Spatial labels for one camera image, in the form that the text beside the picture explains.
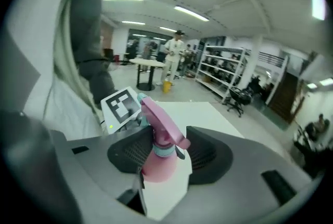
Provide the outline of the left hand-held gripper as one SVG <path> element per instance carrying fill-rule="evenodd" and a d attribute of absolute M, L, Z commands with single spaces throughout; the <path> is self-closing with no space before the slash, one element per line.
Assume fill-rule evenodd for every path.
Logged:
<path fill-rule="evenodd" d="M 116 133 L 128 121 L 137 117 L 141 111 L 137 100 L 137 92 L 132 88 L 123 88 L 114 94 L 104 98 L 100 102 L 106 131 L 109 135 Z M 133 185 L 134 197 L 131 200 L 131 208 L 146 216 L 146 204 L 143 190 L 144 178 L 141 170 L 137 172 Z"/>

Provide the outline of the white shelf rack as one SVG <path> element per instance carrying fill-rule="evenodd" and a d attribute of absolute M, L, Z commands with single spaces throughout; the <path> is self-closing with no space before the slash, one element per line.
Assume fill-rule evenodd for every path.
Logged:
<path fill-rule="evenodd" d="M 230 89 L 240 82 L 250 54 L 251 51 L 243 47 L 207 45 L 197 66 L 195 81 L 224 103 Z"/>

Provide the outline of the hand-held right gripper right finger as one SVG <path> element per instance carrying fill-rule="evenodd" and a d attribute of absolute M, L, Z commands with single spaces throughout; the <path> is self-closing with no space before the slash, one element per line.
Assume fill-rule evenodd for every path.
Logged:
<path fill-rule="evenodd" d="M 161 224 L 287 224 L 319 185 L 253 140 L 188 126 L 192 174 Z"/>

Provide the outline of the brown staircase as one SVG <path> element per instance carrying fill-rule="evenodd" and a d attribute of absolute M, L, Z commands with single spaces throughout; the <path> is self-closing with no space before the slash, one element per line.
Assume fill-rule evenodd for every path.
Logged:
<path fill-rule="evenodd" d="M 268 104 L 269 108 L 288 124 L 291 123 L 291 109 L 296 97 L 297 88 L 298 78 L 285 72 Z"/>

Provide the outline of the pink spray bottle cap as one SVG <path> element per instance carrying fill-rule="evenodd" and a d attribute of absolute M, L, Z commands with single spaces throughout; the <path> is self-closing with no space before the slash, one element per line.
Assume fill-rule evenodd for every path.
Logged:
<path fill-rule="evenodd" d="M 140 93 L 137 100 L 141 105 L 141 125 L 150 125 L 153 128 L 152 152 L 161 158 L 170 158 L 176 155 L 184 160 L 185 154 L 180 149 L 186 150 L 190 141 L 184 136 L 176 123 L 149 96 Z"/>

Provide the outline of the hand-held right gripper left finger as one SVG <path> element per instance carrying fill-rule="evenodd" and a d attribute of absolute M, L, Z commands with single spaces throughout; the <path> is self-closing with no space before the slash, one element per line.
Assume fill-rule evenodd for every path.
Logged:
<path fill-rule="evenodd" d="M 119 171 L 108 159 L 108 149 L 141 128 L 108 136 L 68 141 L 65 135 L 52 130 L 62 174 L 78 204 L 82 224 L 156 224 L 118 198 L 127 190 L 138 191 L 138 174 Z"/>

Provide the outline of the person's torso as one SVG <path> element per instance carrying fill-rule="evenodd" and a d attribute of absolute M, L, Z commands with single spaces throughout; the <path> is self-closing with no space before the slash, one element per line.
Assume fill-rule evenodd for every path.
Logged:
<path fill-rule="evenodd" d="M 101 136 L 101 110 L 75 63 L 71 0 L 14 0 L 0 27 L 0 111 L 68 140 Z"/>

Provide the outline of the pink round container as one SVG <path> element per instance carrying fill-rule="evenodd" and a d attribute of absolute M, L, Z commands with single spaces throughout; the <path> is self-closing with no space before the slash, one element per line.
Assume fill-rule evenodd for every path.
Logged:
<path fill-rule="evenodd" d="M 155 183 L 167 181 L 175 172 L 176 165 L 177 155 L 175 152 L 162 157 L 151 151 L 142 166 L 144 180 Z"/>

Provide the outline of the black office chair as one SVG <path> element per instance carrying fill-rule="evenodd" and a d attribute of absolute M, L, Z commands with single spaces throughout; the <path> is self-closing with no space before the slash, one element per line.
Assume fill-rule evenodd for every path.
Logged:
<path fill-rule="evenodd" d="M 252 101 L 252 90 L 251 89 L 240 89 L 233 86 L 229 91 L 232 102 L 229 102 L 227 111 L 234 109 L 238 113 L 238 117 L 242 117 L 244 110 L 243 106 L 247 106 Z"/>

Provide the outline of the white pillar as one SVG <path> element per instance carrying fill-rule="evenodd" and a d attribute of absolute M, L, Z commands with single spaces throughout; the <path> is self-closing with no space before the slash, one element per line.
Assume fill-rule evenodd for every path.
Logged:
<path fill-rule="evenodd" d="M 248 63 L 246 66 L 246 71 L 244 71 L 243 74 L 243 80 L 244 80 L 244 88 L 248 86 L 248 84 L 251 81 L 252 75 L 254 73 L 255 67 L 257 65 L 258 61 L 258 56 L 260 53 L 260 49 L 262 47 L 262 42 L 263 42 L 263 35 L 259 34 L 256 35 L 253 38 L 253 45 L 252 45 L 252 50 L 251 50 L 251 55 L 248 59 Z"/>

